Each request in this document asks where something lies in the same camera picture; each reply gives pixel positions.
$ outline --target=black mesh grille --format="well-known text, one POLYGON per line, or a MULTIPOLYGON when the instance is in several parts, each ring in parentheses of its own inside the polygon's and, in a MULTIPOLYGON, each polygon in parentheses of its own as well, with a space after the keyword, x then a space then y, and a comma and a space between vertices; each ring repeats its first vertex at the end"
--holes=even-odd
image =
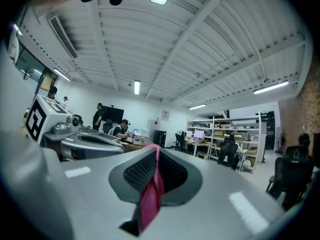
MULTIPOLYGON (((142 192, 154 175, 155 170, 156 151, 127 168, 123 176, 133 188, 142 192)), ((186 168, 163 153, 160 154, 159 171, 163 179, 165 193, 181 186, 188 177, 186 168)))

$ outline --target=white floor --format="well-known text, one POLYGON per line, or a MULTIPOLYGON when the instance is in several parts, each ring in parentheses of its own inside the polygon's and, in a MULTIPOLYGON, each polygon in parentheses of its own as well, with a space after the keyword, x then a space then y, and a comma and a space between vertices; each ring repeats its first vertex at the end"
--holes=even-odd
POLYGON ((242 172, 237 170, 237 172, 257 188, 266 191, 269 178, 275 174, 275 161, 277 157, 277 154, 273 150, 266 150, 264 155, 265 163, 258 162, 253 174, 244 170, 242 172))

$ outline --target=computer monitor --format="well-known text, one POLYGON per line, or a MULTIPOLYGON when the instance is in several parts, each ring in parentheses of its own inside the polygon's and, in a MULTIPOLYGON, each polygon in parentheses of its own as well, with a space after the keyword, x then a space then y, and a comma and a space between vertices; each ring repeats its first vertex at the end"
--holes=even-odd
POLYGON ((186 133, 186 137, 192 136, 192 130, 187 130, 185 133, 186 133))
POLYGON ((202 139, 204 133, 205 133, 204 130, 195 130, 195 131, 194 131, 194 137, 202 139))

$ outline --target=paper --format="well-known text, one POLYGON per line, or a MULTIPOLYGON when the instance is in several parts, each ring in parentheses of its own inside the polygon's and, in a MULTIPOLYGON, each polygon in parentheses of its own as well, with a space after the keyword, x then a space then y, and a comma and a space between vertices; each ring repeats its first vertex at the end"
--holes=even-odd
POLYGON ((169 121, 169 115, 170 115, 170 112, 169 111, 166 111, 166 110, 162 110, 162 113, 161 113, 161 120, 162 121, 169 121))

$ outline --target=man in black shirt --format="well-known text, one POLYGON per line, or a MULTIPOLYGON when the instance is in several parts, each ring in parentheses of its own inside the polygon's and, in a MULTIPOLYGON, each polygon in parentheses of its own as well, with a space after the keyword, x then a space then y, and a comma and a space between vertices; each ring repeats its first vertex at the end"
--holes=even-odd
POLYGON ((117 136, 121 139, 126 139, 128 134, 126 134, 126 130, 128 129, 129 121, 127 119, 123 119, 120 124, 116 127, 112 128, 108 134, 112 136, 117 136))
POLYGON ((96 108, 97 108, 98 111, 95 112, 95 114, 93 116, 92 129, 94 129, 96 131, 99 131, 100 124, 101 124, 101 118, 102 118, 102 115, 103 115, 102 103, 98 103, 96 108))

